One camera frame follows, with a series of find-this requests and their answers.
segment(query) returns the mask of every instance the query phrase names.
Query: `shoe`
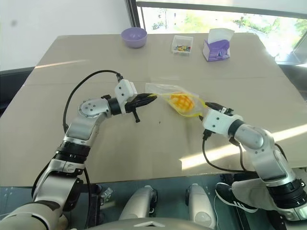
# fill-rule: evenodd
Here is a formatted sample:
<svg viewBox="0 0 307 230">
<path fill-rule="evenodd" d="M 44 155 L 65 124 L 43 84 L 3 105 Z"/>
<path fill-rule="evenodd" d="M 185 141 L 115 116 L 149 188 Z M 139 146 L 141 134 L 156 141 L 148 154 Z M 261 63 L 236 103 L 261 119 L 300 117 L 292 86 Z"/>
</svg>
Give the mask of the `shoe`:
<svg viewBox="0 0 307 230">
<path fill-rule="evenodd" d="M 232 192 L 231 186 L 225 183 L 217 183 L 215 186 L 217 197 L 227 205 L 235 206 L 249 213 L 257 212 L 258 208 L 251 207 L 239 201 Z"/>
</svg>

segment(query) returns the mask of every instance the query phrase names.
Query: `white tissue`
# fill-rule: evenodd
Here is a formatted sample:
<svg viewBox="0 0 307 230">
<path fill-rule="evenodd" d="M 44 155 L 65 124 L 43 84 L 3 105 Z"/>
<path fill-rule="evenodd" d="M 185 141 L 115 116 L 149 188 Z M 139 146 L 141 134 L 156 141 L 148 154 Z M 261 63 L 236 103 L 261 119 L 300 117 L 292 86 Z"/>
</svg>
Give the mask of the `white tissue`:
<svg viewBox="0 0 307 230">
<path fill-rule="evenodd" d="M 221 40 L 230 41 L 233 35 L 234 35 L 233 30 L 224 29 L 224 28 L 211 29 L 209 31 L 208 44 L 211 44 L 212 42 L 221 41 Z"/>
</svg>

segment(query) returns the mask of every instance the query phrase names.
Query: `table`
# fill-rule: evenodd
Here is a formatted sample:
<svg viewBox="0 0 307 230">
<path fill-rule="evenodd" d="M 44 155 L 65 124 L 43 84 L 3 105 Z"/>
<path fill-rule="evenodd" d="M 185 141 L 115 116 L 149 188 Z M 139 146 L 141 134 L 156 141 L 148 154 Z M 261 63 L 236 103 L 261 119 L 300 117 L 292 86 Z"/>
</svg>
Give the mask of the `table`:
<svg viewBox="0 0 307 230">
<path fill-rule="evenodd" d="M 207 101 L 231 107 L 245 121 L 275 134 L 292 167 L 307 165 L 307 107 L 255 34 L 234 34 L 231 57 L 206 62 L 194 36 L 190 57 L 170 52 L 173 34 L 150 34 L 140 49 L 125 47 L 120 35 L 58 37 L 30 74 L 0 119 L 0 185 L 31 186 L 64 136 L 62 113 L 71 90 L 88 74 L 112 69 L 134 82 L 175 84 Z M 68 122 L 84 99 L 114 94 L 116 78 L 101 74 L 74 95 Z M 157 99 L 132 114 L 104 121 L 86 162 L 92 183 L 221 173 L 205 164 L 203 128 L 197 118 L 179 116 Z M 239 169 L 238 150 L 224 137 L 206 142 L 208 158 Z M 244 164 L 252 169 L 248 155 Z"/>
</svg>

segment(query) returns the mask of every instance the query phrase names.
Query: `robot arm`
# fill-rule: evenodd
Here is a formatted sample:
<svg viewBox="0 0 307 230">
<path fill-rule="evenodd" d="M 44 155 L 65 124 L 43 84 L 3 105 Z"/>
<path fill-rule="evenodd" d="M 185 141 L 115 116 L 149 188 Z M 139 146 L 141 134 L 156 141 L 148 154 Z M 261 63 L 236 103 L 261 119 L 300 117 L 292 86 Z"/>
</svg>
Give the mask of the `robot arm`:
<svg viewBox="0 0 307 230">
<path fill-rule="evenodd" d="M 63 211 L 72 210 L 81 193 L 78 178 L 98 134 L 101 123 L 112 115 L 133 112 L 156 99 L 147 93 L 137 94 L 132 82 L 121 79 L 115 88 L 116 98 L 83 101 L 78 115 L 69 126 L 55 156 L 38 176 L 33 186 L 33 201 L 25 204 L 0 222 L 0 229 L 53 230 Z"/>
<path fill-rule="evenodd" d="M 232 109 L 214 103 L 207 105 L 213 109 L 209 109 L 203 119 L 206 133 L 218 133 L 241 143 L 279 212 L 288 220 L 307 219 L 305 183 L 296 179 L 287 160 L 275 146 L 271 133 L 245 124 L 242 117 L 232 115 Z"/>
</svg>

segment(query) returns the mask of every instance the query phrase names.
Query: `clear plastic box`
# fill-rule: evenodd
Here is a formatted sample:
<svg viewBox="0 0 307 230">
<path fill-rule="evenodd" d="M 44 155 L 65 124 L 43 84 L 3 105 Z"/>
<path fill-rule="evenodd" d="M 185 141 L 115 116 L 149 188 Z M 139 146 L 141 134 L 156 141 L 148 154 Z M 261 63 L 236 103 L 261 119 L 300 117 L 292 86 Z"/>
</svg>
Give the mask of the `clear plastic box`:
<svg viewBox="0 0 307 230">
<path fill-rule="evenodd" d="M 193 45 L 193 37 L 175 35 L 172 43 L 174 54 L 190 56 Z"/>
</svg>

